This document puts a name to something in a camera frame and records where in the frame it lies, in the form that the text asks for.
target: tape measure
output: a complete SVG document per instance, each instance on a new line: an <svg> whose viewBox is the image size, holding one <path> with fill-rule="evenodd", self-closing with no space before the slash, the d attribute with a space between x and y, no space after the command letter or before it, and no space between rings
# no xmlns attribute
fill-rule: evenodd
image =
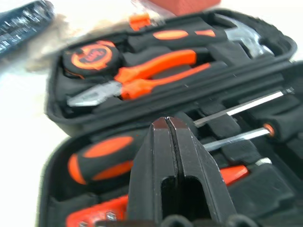
<svg viewBox="0 0 303 227"><path fill-rule="evenodd" d="M62 55L65 75L73 79L87 79L117 71L121 64L119 50L110 41L66 50Z"/></svg>

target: pliers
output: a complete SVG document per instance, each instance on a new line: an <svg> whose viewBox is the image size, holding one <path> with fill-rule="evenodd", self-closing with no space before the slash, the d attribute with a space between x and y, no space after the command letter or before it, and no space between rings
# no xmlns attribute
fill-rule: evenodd
<svg viewBox="0 0 303 227"><path fill-rule="evenodd" d="M99 84L67 100L70 107L96 106L112 96L120 96L123 100L136 99L149 94L157 86L172 83L183 78L196 75L209 68L222 68L223 62L211 62L199 65L187 71L163 78L148 80L153 75L180 65L194 65L209 56L206 48L191 48L173 51L134 67L122 67L114 80Z"/></svg>

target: tool kit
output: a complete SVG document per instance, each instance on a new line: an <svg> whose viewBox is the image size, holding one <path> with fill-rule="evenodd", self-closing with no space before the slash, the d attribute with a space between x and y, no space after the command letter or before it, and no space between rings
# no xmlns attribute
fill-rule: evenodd
<svg viewBox="0 0 303 227"><path fill-rule="evenodd" d="M62 50L40 227L303 226L303 62L273 25L215 9Z"/></svg>

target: hammer handle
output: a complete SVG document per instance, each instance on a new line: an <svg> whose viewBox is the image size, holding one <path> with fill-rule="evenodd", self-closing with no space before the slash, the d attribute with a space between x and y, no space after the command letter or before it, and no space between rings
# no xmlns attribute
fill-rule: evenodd
<svg viewBox="0 0 303 227"><path fill-rule="evenodd" d="M143 35L133 35L128 43L134 52L150 46L166 46L172 50L205 46L227 40L224 30L163 30Z"/></svg>

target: tool case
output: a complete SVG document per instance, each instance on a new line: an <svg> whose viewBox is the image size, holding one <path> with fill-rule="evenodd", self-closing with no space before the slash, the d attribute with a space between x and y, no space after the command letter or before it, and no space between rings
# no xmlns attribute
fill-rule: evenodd
<svg viewBox="0 0 303 227"><path fill-rule="evenodd" d="M209 51L209 56L204 61L218 62L219 68L215 68L215 70L210 68L192 77L159 86L151 94L134 100L122 101L118 97L113 97L88 112L82 110L77 112L67 107L66 97L71 93L74 94L76 90L80 92L97 83L108 82L113 79L114 75L109 73L109 75L96 77L92 80L71 79L64 75L63 52L94 43L97 40L89 40L70 46L67 50L59 53L54 61L49 80L46 113L72 138L61 144L46 164L42 176L38 226L64 227L67 218L72 213L129 193L129 171L111 179L92 181L88 184L78 183L71 177L68 168L70 158L87 146L132 131L135 133L137 130L148 130L151 123L156 122L159 118L176 116L177 119L179 112L183 112L195 121L290 87L294 90L294 94L269 101L236 114L234 117L220 117L205 127L192 131L195 131L194 134L199 143L207 144L259 128L264 117L283 114L286 116L284 118L290 121L292 115L288 112L302 107L303 78L301 71L303 62L289 61L295 53L296 44L274 26L260 19L226 9L215 9L153 22L149 26L139 26L140 29L137 31L129 28L100 37L98 40L111 41L119 51L129 52L130 58L127 62L131 65L132 53L127 47L129 36L158 32L164 29L188 29L189 27L205 30L210 29L209 25L217 29L226 28L226 25L212 24L214 13L235 18L255 29L262 37L261 43L269 47L275 56L267 55L251 59L247 55L248 50L236 42L210 43L205 45ZM302 121L301 118L296 117L297 125L302 125ZM296 124L290 123L289 130L295 127ZM250 224L246 222L244 225L241 221L234 221L233 224L229 223L228 225L225 222L214 222L212 216L209 215L189 215L186 212L187 207L190 209L191 203L194 203L196 199L201 202L201 206L199 206L200 203L198 205L195 203L199 212L207 213L205 210L207 205L199 197L201 192L206 194L205 188L199 188L199 194L194 191L187 192L185 200L188 202L183 203L185 208L178 213L181 217L171 217L172 213L167 212L161 221L165 218L172 220L165 219L162 226L303 226L302 147L303 137L299 130L298 133L283 142L278 143L267 137L259 137L228 145L212 153L212 157L220 169L236 165L250 166L263 157L271 160L272 164L253 168L251 170L253 174L249 177L227 186L228 194L238 214L235 218L237 220L249 218L252 220ZM136 184L132 183L132 189L134 189L134 185L137 190L147 188L146 185L149 183L144 178L147 175L138 174L138 176L140 177L137 178ZM171 185L172 183L168 183L166 188L170 188ZM163 194L163 197L169 197L169 192L168 190L168 193ZM151 191L146 190L143 195L135 194L141 198L141 201L148 204L149 200L145 200L145 197L150 198L150 193ZM169 201L162 198L162 203L169 204ZM138 216L140 210L134 211L135 207L140 207L139 204L142 205L139 199L132 200L132 206L129 204L128 208L132 211L132 217L136 217L136 215L140 217ZM132 222L125 222L121 226L160 226L161 224L149 221L148 219L133 219ZM110 226L114 225L113 223L99 223L96 226Z"/></svg>

